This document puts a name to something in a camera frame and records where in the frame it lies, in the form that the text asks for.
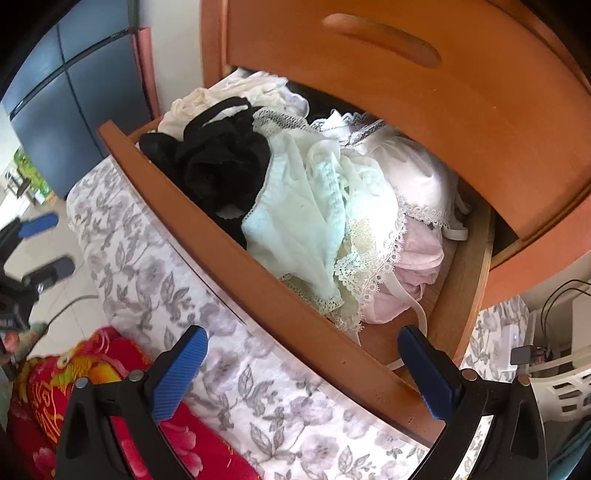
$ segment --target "wooden drawer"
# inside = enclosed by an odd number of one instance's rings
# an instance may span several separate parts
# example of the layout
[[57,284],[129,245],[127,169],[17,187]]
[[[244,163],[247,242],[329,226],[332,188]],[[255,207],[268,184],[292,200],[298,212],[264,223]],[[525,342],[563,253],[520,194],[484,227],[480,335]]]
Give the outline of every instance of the wooden drawer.
[[357,105],[424,144],[527,239],[591,181],[591,98],[484,0],[204,0],[203,57]]
[[[420,395],[384,364],[398,358],[401,326],[415,323],[404,313],[386,325],[367,326],[358,347],[260,266],[231,237],[135,148],[142,131],[127,138],[109,122],[99,130],[105,144],[146,203],[180,245],[241,308],[276,340],[349,398],[425,445],[443,424],[431,418]],[[466,242],[445,245],[446,260],[422,305],[428,338],[459,364],[482,301],[491,261],[493,213],[474,190],[462,194],[473,206]]]

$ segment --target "lace trim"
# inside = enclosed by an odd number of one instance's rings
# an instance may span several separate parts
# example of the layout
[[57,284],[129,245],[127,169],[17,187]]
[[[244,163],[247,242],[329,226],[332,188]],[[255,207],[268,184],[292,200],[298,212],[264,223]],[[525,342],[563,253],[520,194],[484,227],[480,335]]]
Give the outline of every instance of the lace trim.
[[335,275],[339,283],[351,294],[351,300],[357,303],[356,308],[350,306],[341,307],[330,313],[330,319],[335,325],[345,332],[359,332],[362,329],[361,321],[365,318],[365,307],[374,301],[378,286],[383,282],[384,276],[394,272],[394,265],[400,261],[400,255],[404,245],[406,233],[406,208],[399,203],[398,217],[396,220],[397,231],[391,232],[381,251],[385,252],[380,258],[376,251],[369,249],[365,254],[360,254],[356,247],[356,240],[368,240],[364,235],[364,228],[358,224],[351,224],[349,232],[346,232],[342,249],[349,250],[335,264]]
[[[351,135],[346,142],[341,142],[341,147],[350,147],[358,142],[361,142],[372,133],[377,132],[382,127],[386,126],[386,122],[381,118],[371,115],[370,113],[346,113],[342,115],[342,120],[345,125],[351,129]],[[319,118],[314,120],[310,127],[316,130],[316,132],[322,134],[326,132],[324,129],[324,123],[328,119]]]
[[429,207],[421,207],[418,205],[410,205],[404,202],[404,205],[407,209],[407,215],[410,218],[414,218],[420,222],[426,223],[427,225],[433,225],[434,227],[448,227],[448,221],[445,218],[445,215],[442,210],[437,210],[435,208]]
[[293,128],[313,134],[318,133],[308,124],[305,118],[274,108],[263,107],[252,116],[252,130],[265,138],[269,138],[282,130]]
[[331,299],[321,299],[310,290],[305,281],[291,274],[284,275],[279,280],[321,315],[328,315],[345,303],[338,293]]

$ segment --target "blue clamp handle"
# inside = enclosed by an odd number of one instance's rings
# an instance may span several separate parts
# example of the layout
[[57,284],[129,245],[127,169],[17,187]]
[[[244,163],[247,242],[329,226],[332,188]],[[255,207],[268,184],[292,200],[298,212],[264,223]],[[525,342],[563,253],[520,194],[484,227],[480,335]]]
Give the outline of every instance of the blue clamp handle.
[[59,217],[56,213],[48,213],[46,215],[37,217],[28,222],[23,222],[21,229],[18,232],[19,238],[29,238],[38,233],[54,228],[59,221]]

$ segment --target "white wall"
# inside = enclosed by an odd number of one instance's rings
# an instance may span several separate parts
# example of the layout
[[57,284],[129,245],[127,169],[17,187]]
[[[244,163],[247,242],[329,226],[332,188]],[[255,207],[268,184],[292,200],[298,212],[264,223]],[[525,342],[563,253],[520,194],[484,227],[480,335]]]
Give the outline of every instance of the white wall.
[[522,293],[521,297],[530,311],[540,309],[555,289],[572,278],[589,281],[591,278],[591,252],[588,252],[553,277]]
[[152,29],[152,55],[162,112],[203,86],[200,0],[140,0],[139,22]]
[[4,107],[0,105],[0,173],[3,172],[21,145]]

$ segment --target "open drawer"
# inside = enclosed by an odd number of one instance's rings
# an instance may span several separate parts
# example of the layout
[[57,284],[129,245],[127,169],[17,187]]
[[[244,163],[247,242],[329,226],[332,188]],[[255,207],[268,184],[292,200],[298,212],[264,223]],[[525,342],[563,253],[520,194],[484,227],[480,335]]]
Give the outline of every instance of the open drawer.
[[[130,139],[111,122],[99,132],[148,206],[247,314],[344,395],[413,439],[425,445],[435,441],[443,424],[431,418],[409,383],[384,366],[398,358],[397,333],[402,325],[416,322],[414,313],[367,326],[358,347],[260,266],[151,164],[132,141],[137,134]],[[479,311],[493,241],[491,207],[463,187],[473,207],[466,219],[469,239],[445,244],[439,279],[421,302],[428,316],[428,338],[456,363],[464,356]]]

